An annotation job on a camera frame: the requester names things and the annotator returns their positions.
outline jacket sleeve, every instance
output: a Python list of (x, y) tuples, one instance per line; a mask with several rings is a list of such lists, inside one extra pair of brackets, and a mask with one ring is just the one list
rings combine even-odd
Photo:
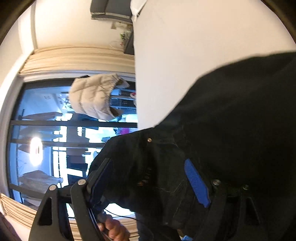
[(162, 226), (136, 213), (139, 241), (180, 241), (176, 229)]

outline wire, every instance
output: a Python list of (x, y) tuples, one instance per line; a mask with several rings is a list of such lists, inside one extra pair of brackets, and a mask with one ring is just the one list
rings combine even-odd
[(140, 220), (138, 220), (138, 219), (136, 219), (136, 218), (129, 217), (129, 216), (120, 216), (120, 215), (117, 215), (117, 214), (115, 214), (115, 213), (112, 213), (112, 212), (108, 211), (107, 209), (105, 209), (105, 210), (106, 210), (107, 212), (113, 214), (113, 215), (116, 215), (117, 217), (121, 217), (121, 218), (130, 218), (130, 219), (136, 220), (137, 222), (140, 222), (140, 223), (143, 224), (143, 225), (149, 230), (149, 232), (151, 233), (151, 235), (152, 235), (152, 239), (151, 239), (151, 241), (154, 240), (154, 234), (152, 233), (152, 231), (150, 230), (150, 228), (148, 228), (148, 226), (147, 226), (144, 222), (142, 222), (142, 221), (140, 221)]

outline beige wall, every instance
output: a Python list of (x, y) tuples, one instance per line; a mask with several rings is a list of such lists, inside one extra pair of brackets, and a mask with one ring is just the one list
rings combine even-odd
[(296, 49), (260, 0), (148, 0), (134, 34), (141, 129), (159, 123), (198, 77), (218, 66)]
[(0, 45), (0, 85), (3, 83), (4, 78), (21, 54), (22, 47), (17, 20)]
[(120, 40), (123, 30), (111, 29), (111, 21), (92, 20), (90, 5), (91, 0), (37, 0), (35, 29), (38, 48), (109, 45), (111, 41)]

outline window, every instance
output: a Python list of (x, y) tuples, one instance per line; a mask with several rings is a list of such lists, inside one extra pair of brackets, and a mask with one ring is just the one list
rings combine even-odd
[[(110, 105), (122, 115), (107, 122), (74, 112), (68, 100), (73, 80), (25, 83), (10, 122), (7, 171), (11, 197), (34, 209), (51, 184), (64, 187), (86, 178), (93, 159), (111, 137), (137, 130), (136, 106), (129, 98), (135, 92), (133, 82), (129, 89), (112, 93)], [(116, 204), (107, 210), (133, 214)]]

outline human hand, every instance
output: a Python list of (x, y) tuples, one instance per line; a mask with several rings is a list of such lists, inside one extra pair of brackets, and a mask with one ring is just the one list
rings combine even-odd
[(114, 241), (129, 241), (130, 233), (121, 225), (116, 219), (113, 219), (111, 215), (107, 215), (105, 224), (98, 223), (99, 230), (102, 232), (104, 229), (109, 230), (109, 237)]

